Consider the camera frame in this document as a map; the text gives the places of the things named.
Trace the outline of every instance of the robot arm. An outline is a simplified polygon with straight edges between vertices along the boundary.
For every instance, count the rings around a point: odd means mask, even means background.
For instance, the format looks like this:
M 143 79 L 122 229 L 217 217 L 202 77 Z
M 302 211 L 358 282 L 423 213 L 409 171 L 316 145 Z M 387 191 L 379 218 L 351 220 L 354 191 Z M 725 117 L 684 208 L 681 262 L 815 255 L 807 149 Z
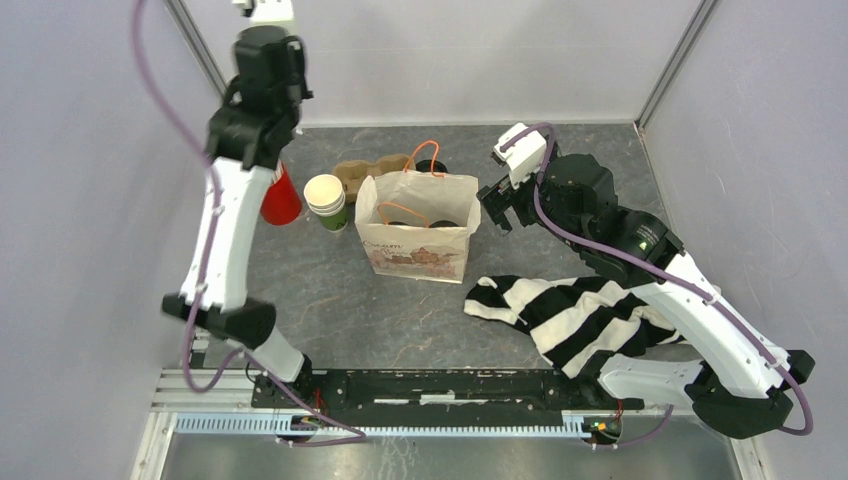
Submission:
M 241 32 L 234 45 L 239 75 L 227 86 L 221 107 L 208 125 L 206 153 L 214 159 L 211 168 L 220 179 L 220 189 L 207 175 L 194 258 L 180 291 L 162 299 L 162 310 L 189 318 L 200 270 L 206 265 L 195 324 L 247 349 L 282 381 L 293 382 L 308 359 L 275 327 L 274 305 L 247 296 L 246 273 L 262 200 L 280 151 L 291 142 L 300 121 L 300 103 L 311 98 L 312 92 L 306 86 L 303 44 L 291 30 L 291 3 L 235 3 L 253 25 Z M 207 263 L 204 246 L 213 219 L 217 228 Z
M 538 132 L 512 141 L 525 130 L 525 125 L 515 125 L 494 148 L 493 158 L 507 166 L 509 173 L 478 193 L 492 220 L 511 230 L 505 211 L 512 208 L 522 225 L 540 224 L 548 229 L 600 276 L 630 288 L 656 308 L 704 358 L 670 363 L 598 352 L 581 373 L 597 377 L 616 398 L 691 407 L 705 423 L 731 437 L 746 438 L 781 427 L 792 402 L 775 367 L 782 366 L 803 383 L 812 371 L 813 359 L 801 350 L 787 352 L 748 324 L 705 279 L 682 242 L 662 221 L 647 212 L 619 206 L 612 174 L 591 155 L 561 156 L 554 146 L 542 181 L 537 182 L 547 142 Z M 560 229 L 630 254 L 698 286 L 712 295 L 712 300 L 703 301 L 643 268 L 562 238 L 539 218 L 534 198 L 537 184 L 539 207 Z M 765 361 L 714 302 L 741 320 L 776 359 L 775 365 Z

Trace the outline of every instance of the white paper bag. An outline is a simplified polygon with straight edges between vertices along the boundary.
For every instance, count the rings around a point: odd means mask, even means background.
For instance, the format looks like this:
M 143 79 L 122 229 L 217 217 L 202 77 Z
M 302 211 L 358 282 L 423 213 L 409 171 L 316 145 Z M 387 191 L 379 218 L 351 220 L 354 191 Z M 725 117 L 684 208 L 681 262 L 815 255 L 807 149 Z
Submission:
M 459 226 L 425 228 L 420 217 L 384 205 L 381 208 L 389 221 L 409 226 L 385 225 L 377 208 L 383 202 L 410 209 L 429 223 L 449 220 Z M 374 272 L 462 283 L 468 242 L 480 226 L 477 179 L 416 171 L 368 177 L 356 199 L 355 225 Z

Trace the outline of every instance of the black and white striped sock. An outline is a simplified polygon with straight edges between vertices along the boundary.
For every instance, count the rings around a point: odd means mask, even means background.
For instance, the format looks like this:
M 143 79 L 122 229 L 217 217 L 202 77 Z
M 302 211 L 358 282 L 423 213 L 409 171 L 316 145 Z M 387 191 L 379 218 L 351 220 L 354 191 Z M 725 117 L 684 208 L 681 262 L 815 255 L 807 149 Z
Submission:
M 649 347 L 683 341 L 656 309 L 600 277 L 483 277 L 468 292 L 464 311 L 529 335 L 542 357 L 569 378 L 597 351 L 636 357 Z

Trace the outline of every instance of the gray wall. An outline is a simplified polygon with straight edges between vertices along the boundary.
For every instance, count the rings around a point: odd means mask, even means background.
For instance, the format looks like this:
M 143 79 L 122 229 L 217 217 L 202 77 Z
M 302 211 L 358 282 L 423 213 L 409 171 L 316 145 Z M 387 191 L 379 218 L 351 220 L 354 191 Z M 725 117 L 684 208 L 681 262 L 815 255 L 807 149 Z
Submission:
M 721 2 L 647 127 L 696 260 L 754 325 L 818 361 L 813 435 L 765 437 L 785 479 L 848 467 L 846 18 L 837 0 Z
M 129 1 L 0 15 L 0 478 L 127 478 L 181 327 L 197 160 L 143 93 Z M 215 100 L 161 2 L 147 43 L 201 133 Z
M 249 23 L 186 0 L 229 79 Z M 698 0 L 293 0 L 315 99 L 304 125 L 622 122 Z

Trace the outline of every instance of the bag handle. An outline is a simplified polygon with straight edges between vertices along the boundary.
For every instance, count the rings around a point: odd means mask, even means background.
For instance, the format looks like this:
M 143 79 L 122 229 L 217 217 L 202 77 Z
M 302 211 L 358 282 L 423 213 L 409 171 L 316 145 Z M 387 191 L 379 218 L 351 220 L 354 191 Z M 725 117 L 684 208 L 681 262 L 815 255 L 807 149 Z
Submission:
M 445 176 L 444 173 L 439 173 L 439 172 L 435 171 L 435 169 L 436 169 L 436 157 L 439 156 L 439 142 L 437 142 L 435 140 L 427 140 L 426 142 L 422 143 L 421 145 L 418 145 L 417 147 L 415 147 L 415 151 L 412 152 L 412 155 L 409 156 L 409 160 L 406 162 L 406 165 L 404 165 L 404 167 L 403 167 L 403 173 L 406 173 L 407 171 L 409 171 L 409 166 L 414 165 L 415 155 L 417 155 L 418 152 L 420 152 L 421 149 L 426 147 L 427 145 L 432 145 L 432 146 L 436 147 L 436 151 L 433 152 L 433 159 L 430 160 L 430 174 L 433 175 L 434 177 L 444 177 Z
M 416 212 L 416 211 L 414 211 L 414 210 L 411 210 L 411 209 L 409 209 L 409 208 L 406 208 L 406 207 L 404 207 L 403 205 L 398 205 L 397 203 L 392 203 L 392 202 L 380 202 L 379 204 L 377 204 L 377 213 L 379 213 L 379 214 L 380 214 L 380 218 L 382 218 L 382 219 L 383 219 L 383 223 L 384 223 L 385 225 L 388 225 L 388 224 L 389 224 L 389 219 L 388 219 L 388 218 L 386 218 L 386 214 L 385 214 L 385 213 L 383 213 L 383 210 L 382 210 L 382 207 L 386 207 L 386 206 L 399 208 L 399 209 L 404 210 L 404 211 L 406 211 L 406 212 L 408 212 L 408 213 L 411 213 L 411 214 L 415 215 L 416 217 L 418 217 L 418 218 L 420 218 L 420 219 L 424 220 L 424 228 L 430 228 L 430 221 L 429 221 L 429 220 L 427 220 L 427 217 L 425 217 L 424 215 L 421 215 L 420 213 L 418 213 L 418 212 Z

